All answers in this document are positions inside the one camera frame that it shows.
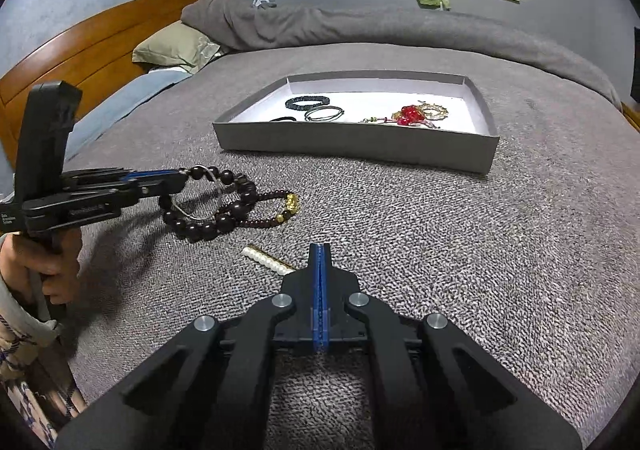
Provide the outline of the patterned sleeve forearm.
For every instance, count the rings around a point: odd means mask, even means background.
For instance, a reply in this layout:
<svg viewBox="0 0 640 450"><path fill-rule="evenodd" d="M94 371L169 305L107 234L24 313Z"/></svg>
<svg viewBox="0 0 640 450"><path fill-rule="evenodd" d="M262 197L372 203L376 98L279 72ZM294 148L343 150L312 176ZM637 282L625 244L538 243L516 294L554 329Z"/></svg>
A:
<svg viewBox="0 0 640 450"><path fill-rule="evenodd" d="M47 449L87 407L64 355L61 331L60 322L40 320L1 285L1 393L9 412Z"/></svg>

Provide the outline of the person's left hand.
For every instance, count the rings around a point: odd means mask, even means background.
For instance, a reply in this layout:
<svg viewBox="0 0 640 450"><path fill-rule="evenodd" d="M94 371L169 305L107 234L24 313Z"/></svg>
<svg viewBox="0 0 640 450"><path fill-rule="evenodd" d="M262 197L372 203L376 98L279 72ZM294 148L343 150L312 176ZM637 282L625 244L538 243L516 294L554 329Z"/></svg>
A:
<svg viewBox="0 0 640 450"><path fill-rule="evenodd" d="M9 290L28 304L35 301L30 273L37 277L42 294L52 305L70 303L79 290L78 256L82 249L79 229L60 234L60 252L51 253L19 233L9 233L1 247L1 277Z"/></svg>

